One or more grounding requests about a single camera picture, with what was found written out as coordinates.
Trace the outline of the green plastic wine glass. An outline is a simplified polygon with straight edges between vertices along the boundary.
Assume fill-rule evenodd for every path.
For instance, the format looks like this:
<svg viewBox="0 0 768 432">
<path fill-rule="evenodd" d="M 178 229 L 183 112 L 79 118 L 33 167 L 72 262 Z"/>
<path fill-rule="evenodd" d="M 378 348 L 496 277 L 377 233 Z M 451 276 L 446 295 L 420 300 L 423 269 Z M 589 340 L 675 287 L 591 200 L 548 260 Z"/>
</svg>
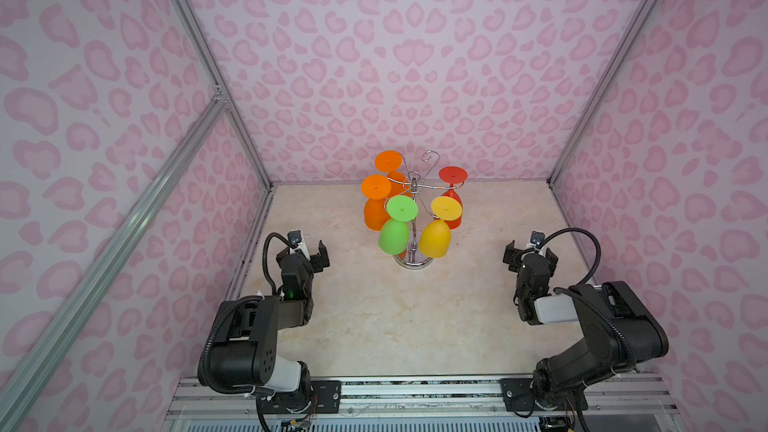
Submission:
<svg viewBox="0 0 768 432">
<path fill-rule="evenodd" d="M 386 211 L 390 219 L 380 230 L 379 247 L 389 255 L 399 255 L 409 244 L 411 237 L 409 224 L 418 215 L 418 205 L 412 198 L 399 195 L 387 201 Z"/>
</svg>

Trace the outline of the yellow plastic wine glass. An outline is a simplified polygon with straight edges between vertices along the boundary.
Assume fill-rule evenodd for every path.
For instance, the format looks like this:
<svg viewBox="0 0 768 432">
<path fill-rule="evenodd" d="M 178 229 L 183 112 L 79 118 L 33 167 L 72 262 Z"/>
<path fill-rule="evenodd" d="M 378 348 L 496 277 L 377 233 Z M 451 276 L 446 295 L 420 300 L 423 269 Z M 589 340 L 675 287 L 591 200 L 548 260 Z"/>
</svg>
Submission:
<svg viewBox="0 0 768 432">
<path fill-rule="evenodd" d="M 452 197 L 439 196 L 431 202 L 434 220 L 422 232 L 418 243 L 419 251 L 431 259 L 446 255 L 451 244 L 449 222 L 458 220 L 463 214 L 462 205 Z"/>
</svg>

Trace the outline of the red plastic wine glass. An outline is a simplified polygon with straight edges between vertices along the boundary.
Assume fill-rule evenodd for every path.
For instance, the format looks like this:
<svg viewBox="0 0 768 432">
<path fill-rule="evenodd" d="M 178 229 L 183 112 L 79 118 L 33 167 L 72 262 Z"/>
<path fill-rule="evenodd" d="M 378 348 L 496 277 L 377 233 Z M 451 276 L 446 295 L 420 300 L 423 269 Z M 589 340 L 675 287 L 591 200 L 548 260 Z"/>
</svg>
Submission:
<svg viewBox="0 0 768 432">
<path fill-rule="evenodd" d="M 458 166 L 446 166 L 440 170 L 439 177 L 448 185 L 448 189 L 443 195 L 454 199 L 459 205 L 463 205 L 460 195 L 456 192 L 456 188 L 466 182 L 468 172 Z"/>
</svg>

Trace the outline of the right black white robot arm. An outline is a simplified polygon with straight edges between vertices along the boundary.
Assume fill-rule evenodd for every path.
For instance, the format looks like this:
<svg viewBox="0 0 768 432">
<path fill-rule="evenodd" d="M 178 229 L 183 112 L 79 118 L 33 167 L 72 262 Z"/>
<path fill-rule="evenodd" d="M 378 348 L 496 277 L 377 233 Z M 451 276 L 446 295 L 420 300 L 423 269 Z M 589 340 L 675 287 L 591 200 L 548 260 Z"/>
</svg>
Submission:
<svg viewBox="0 0 768 432">
<path fill-rule="evenodd" d="M 516 275 L 513 303 L 523 322 L 574 322 L 582 331 L 578 342 L 537 363 L 527 391 L 507 392 L 512 411 L 583 410 L 587 387 L 668 353 L 666 332 L 626 282 L 551 288 L 558 257 L 549 249 L 518 248 L 513 242 L 503 263 Z"/>
</svg>

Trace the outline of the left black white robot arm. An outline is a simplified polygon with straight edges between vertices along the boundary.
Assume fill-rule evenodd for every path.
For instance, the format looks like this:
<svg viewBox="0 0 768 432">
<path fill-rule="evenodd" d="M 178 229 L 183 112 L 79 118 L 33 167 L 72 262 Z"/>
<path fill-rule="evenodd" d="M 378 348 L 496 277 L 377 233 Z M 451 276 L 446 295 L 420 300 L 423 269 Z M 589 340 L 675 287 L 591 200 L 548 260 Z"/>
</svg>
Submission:
<svg viewBox="0 0 768 432">
<path fill-rule="evenodd" d="M 221 303 L 198 361 L 199 382 L 224 395 L 268 399 L 291 413 L 315 403 L 308 366 L 278 354 L 278 333 L 309 323 L 315 275 L 330 266 L 326 246 L 318 252 L 279 255 L 283 288 Z"/>
</svg>

